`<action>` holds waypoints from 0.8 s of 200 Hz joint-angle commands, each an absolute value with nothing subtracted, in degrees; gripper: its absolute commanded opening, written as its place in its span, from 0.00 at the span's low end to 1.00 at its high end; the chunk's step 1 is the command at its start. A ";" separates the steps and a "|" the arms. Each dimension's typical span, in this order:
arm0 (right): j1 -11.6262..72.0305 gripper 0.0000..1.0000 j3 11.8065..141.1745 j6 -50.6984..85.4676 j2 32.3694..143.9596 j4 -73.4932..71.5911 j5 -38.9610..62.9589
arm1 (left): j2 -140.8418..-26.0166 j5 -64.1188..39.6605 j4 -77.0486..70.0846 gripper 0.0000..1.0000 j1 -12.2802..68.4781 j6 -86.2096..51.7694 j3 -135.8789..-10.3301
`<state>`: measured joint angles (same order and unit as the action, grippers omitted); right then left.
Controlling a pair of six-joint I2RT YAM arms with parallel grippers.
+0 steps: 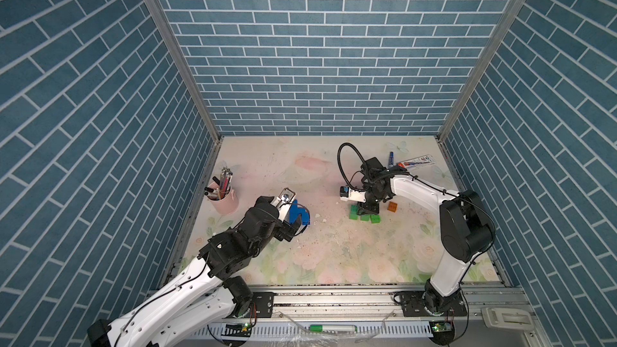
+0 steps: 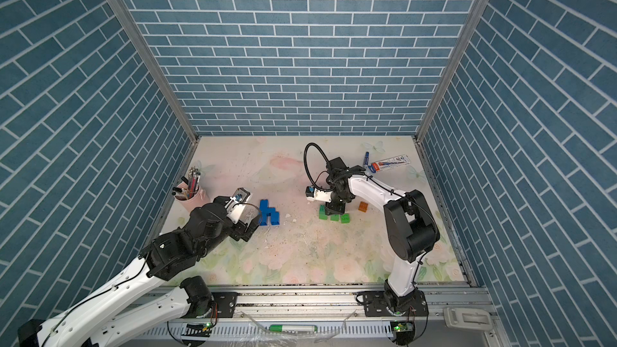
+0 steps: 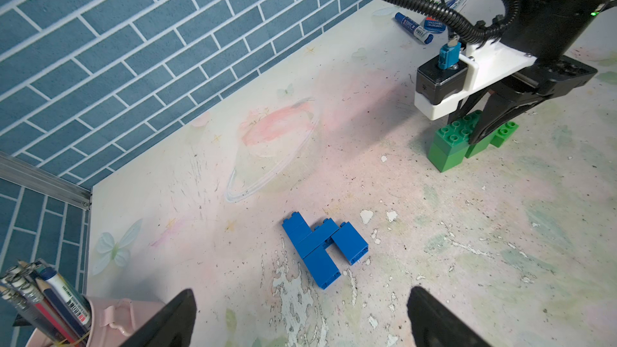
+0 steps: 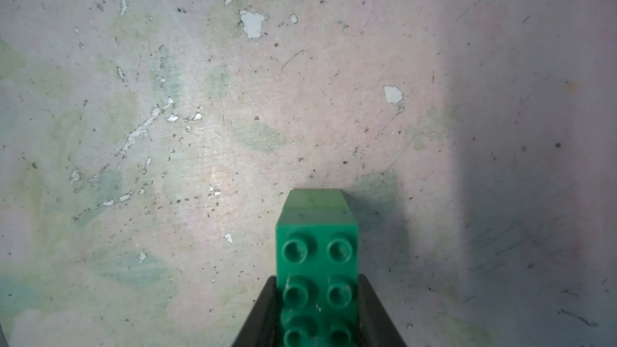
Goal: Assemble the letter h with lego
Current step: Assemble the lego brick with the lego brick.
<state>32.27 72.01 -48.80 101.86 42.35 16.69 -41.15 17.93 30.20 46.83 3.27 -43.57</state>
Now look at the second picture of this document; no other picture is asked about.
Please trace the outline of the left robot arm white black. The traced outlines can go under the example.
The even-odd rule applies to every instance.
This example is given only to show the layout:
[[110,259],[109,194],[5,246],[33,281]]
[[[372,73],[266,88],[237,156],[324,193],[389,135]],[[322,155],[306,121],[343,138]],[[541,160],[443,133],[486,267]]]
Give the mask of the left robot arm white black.
[[135,300],[193,268],[226,238],[249,241],[261,213],[242,221],[248,202],[219,196],[195,208],[189,221],[153,239],[109,282],[78,304],[47,320],[19,327],[22,346],[120,346],[162,323],[184,316],[217,318],[219,307],[204,279],[193,276],[165,295],[136,308]]

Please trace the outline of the long blue lego brick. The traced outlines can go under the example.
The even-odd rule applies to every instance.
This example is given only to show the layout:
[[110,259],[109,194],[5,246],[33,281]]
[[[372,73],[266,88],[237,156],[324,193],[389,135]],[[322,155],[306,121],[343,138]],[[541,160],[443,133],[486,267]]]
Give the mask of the long blue lego brick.
[[268,220],[270,220],[270,215],[274,211],[277,211],[277,210],[273,207],[268,207],[267,210],[262,210],[263,218],[267,217]]

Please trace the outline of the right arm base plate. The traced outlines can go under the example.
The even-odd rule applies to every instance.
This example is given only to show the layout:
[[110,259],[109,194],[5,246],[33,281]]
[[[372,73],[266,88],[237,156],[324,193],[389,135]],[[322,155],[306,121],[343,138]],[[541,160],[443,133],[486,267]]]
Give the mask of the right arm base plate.
[[366,317],[384,316],[427,316],[429,310],[424,292],[416,289],[405,297],[397,297],[390,292],[365,291],[355,295]]

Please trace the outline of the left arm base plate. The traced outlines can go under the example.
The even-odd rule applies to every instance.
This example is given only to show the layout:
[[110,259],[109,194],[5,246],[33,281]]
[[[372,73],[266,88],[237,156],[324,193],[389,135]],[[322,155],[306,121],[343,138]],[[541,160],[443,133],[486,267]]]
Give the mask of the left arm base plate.
[[239,294],[237,292],[214,292],[212,294],[212,308],[216,313],[212,313],[212,319],[231,319],[236,311]]

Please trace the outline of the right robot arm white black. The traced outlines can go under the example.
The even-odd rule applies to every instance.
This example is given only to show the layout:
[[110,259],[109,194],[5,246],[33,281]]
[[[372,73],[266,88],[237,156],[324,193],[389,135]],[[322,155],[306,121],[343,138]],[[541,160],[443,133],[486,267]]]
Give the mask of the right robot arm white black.
[[416,280],[425,256],[440,240],[440,230],[419,191],[401,191],[378,182],[361,166],[348,167],[340,157],[326,165],[326,215],[343,215],[356,198],[384,214],[387,239],[396,255],[384,284],[384,299],[392,313],[407,313],[419,299]]

